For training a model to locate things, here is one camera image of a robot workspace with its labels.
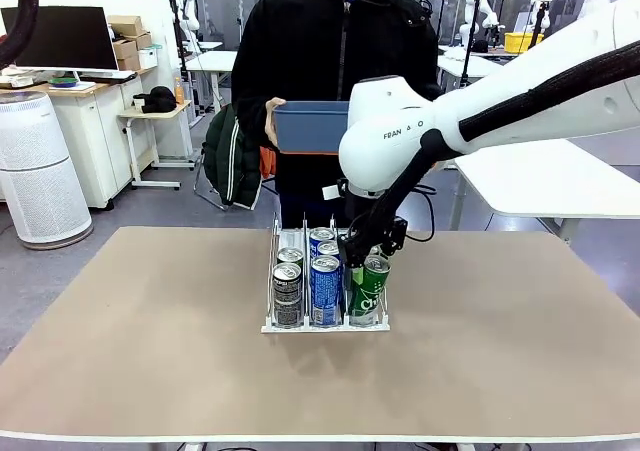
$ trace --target jacket zipper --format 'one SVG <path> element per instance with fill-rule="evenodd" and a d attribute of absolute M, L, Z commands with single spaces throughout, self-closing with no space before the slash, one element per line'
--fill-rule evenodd
<path fill-rule="evenodd" d="M 344 83 L 344 55 L 347 49 L 347 31 L 349 30 L 349 15 L 351 4 L 344 2 L 344 14 L 342 16 L 342 39 L 340 40 L 340 67 L 338 68 L 338 97 L 342 100 L 342 87 Z"/>

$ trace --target blue bin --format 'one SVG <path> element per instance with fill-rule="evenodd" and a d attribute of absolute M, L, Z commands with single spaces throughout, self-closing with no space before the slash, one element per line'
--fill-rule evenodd
<path fill-rule="evenodd" d="M 291 101 L 275 110 L 278 148 L 289 154 L 338 154 L 348 101 Z"/>

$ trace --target green jacket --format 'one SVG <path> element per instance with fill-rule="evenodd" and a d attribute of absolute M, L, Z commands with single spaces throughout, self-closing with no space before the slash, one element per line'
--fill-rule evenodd
<path fill-rule="evenodd" d="M 211 121 L 203 150 L 204 172 L 222 203 L 253 209 L 262 184 L 260 146 L 242 132 L 231 105 Z"/>

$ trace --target person in black jacket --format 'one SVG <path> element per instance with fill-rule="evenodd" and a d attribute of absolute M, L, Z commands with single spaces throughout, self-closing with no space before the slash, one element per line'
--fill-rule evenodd
<path fill-rule="evenodd" d="M 277 147 L 273 110 L 290 101 L 349 100 L 363 79 L 398 75 L 427 99 L 440 94 L 438 49 L 414 0 L 260 0 L 247 20 L 232 73 L 240 128 Z M 342 177 L 337 156 L 277 156 L 282 226 L 348 226 L 344 200 L 322 188 Z"/>

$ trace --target floor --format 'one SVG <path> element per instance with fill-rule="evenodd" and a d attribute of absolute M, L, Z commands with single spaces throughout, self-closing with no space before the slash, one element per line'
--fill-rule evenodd
<path fill-rule="evenodd" d="M 199 147 L 207 122 L 192 130 L 194 146 Z M 640 181 L 640 168 L 622 169 Z M 69 248 L 52 252 L 32 252 L 16 240 L 6 205 L 0 204 L 0 362 L 11 352 L 31 325 L 58 297 L 82 267 L 121 226 L 192 226 L 268 228 L 277 211 L 277 198 L 262 192 L 255 211 L 231 209 L 223 213 L 193 194 L 193 172 L 180 169 L 147 171 L 148 177 L 183 182 L 180 191 L 166 189 L 126 190 L 115 200 L 113 211 L 92 214 L 95 230 L 87 239 Z M 448 220 L 456 185 L 456 171 L 442 171 L 424 180 L 434 186 L 436 229 L 448 228 Z M 409 220 L 412 230 L 429 228 L 428 209 L 422 197 L 410 197 L 399 214 Z M 465 202 L 461 229 L 483 230 L 491 218 L 489 208 L 473 193 Z M 494 216 L 489 231 L 542 231 L 533 219 Z M 580 224 L 573 250 L 617 293 L 627 305 L 640 314 L 640 223 L 637 221 L 587 220 Z M 369 451 L 371 444 L 253 444 L 258 451 Z M 210 446 L 216 450 L 223 444 Z M 167 446 L 172 451 L 177 446 Z M 493 446 L 480 445 L 479 451 Z M 0 451 L 134 451 L 149 449 L 146 445 L 89 445 L 41 443 L 0 439 Z M 640 451 L 640 441 L 594 443 L 580 445 L 535 445 L 535 451 Z M 419 451 L 411 444 L 382 444 L 376 451 Z"/>

